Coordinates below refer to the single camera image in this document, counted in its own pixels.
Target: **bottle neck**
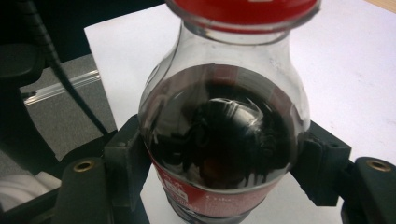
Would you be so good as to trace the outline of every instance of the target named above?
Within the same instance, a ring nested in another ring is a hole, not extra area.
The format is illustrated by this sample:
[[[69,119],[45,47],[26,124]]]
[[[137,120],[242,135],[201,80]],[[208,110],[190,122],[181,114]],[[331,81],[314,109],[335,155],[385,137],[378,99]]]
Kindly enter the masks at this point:
[[[266,34],[238,34],[218,31],[198,25],[182,22],[181,34],[191,32],[202,38],[218,41],[223,44],[231,44],[237,46],[259,46],[271,45],[280,42],[289,36],[289,30],[266,33]]]

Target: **white object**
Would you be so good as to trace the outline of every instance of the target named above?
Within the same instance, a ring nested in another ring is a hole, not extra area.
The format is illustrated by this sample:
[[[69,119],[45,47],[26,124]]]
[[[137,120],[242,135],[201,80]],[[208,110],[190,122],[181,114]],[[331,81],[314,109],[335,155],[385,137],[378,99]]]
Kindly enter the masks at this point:
[[[7,175],[0,178],[0,204],[4,212],[61,186],[52,175]]]
[[[137,113],[151,70],[176,42],[179,19],[162,5],[85,29],[117,127]],[[352,146],[351,160],[396,163],[396,14],[370,3],[323,0],[321,11],[290,35],[311,119]],[[150,223],[183,223],[155,171],[141,193]],[[291,175],[243,222],[342,223],[337,207],[315,207]]]

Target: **red label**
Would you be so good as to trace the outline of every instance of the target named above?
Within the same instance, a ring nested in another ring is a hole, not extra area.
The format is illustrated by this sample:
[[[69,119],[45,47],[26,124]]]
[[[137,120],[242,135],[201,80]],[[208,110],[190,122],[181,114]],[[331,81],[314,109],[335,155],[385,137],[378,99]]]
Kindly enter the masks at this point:
[[[180,181],[168,174],[155,161],[153,162],[163,188],[179,204],[191,211],[209,217],[231,217],[245,213],[262,200],[276,185],[277,181],[267,187],[237,194],[208,192]]]

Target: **black cable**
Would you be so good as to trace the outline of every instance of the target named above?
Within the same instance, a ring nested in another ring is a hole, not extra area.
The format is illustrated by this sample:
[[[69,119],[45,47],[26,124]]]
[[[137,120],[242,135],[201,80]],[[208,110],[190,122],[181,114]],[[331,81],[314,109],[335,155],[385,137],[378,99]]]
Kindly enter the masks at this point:
[[[16,3],[27,25],[29,26],[31,33],[34,36],[36,43],[42,48],[47,59],[47,63],[49,64],[55,76],[59,79],[62,85],[64,85],[64,88],[73,98],[73,100],[78,104],[78,106],[87,115],[91,122],[102,133],[102,135],[108,134],[105,126],[93,114],[87,103],[85,103],[85,101],[77,93],[76,89],[73,88],[73,85],[67,78],[66,72],[61,66],[58,53],[50,38],[50,34],[48,33],[47,28],[45,27],[40,15],[38,14],[35,3],[31,0],[17,0]]]

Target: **red bottle cap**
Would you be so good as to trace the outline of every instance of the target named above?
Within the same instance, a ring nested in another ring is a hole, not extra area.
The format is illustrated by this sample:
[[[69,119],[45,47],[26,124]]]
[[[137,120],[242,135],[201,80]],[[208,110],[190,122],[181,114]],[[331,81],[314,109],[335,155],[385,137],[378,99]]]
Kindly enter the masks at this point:
[[[167,0],[166,2],[183,20],[198,22],[206,27],[209,24],[215,29],[232,30],[230,27],[236,25],[268,31],[293,27],[295,23],[307,21],[318,11],[320,0]]]

